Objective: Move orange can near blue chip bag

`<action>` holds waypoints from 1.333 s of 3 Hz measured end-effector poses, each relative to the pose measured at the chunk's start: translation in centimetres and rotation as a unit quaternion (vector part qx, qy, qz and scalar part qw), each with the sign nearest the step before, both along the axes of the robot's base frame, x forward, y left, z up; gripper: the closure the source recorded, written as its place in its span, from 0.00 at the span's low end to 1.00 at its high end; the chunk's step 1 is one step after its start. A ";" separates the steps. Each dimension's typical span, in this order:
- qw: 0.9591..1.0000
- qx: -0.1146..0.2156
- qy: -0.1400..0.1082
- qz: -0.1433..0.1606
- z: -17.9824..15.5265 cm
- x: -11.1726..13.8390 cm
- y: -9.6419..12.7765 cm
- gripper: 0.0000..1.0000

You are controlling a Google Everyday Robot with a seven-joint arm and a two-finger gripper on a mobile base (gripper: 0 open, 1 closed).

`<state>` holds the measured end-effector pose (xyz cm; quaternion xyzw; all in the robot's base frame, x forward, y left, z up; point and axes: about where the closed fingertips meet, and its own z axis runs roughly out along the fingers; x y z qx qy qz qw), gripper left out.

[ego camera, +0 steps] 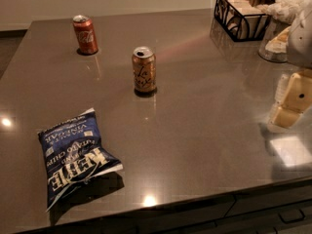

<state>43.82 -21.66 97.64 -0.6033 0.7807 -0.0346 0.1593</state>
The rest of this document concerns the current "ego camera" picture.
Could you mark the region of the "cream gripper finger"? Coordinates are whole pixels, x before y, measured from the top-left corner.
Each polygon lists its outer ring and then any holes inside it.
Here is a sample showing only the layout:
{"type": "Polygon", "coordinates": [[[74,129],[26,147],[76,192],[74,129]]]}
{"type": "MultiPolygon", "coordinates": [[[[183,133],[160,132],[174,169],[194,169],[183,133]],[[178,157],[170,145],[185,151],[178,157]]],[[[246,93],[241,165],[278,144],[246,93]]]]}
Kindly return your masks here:
{"type": "Polygon", "coordinates": [[[283,74],[278,82],[268,125],[289,129],[312,105],[312,70],[283,74]]]}

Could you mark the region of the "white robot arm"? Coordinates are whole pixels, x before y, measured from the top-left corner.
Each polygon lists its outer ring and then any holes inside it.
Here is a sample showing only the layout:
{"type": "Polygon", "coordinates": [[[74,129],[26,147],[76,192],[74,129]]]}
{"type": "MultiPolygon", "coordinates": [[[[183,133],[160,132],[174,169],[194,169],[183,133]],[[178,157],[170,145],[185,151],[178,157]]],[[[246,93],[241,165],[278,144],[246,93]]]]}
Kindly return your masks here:
{"type": "Polygon", "coordinates": [[[287,58],[300,70],[279,80],[267,123],[268,130],[274,133],[290,129],[312,105],[312,1],[291,25],[287,58]]]}

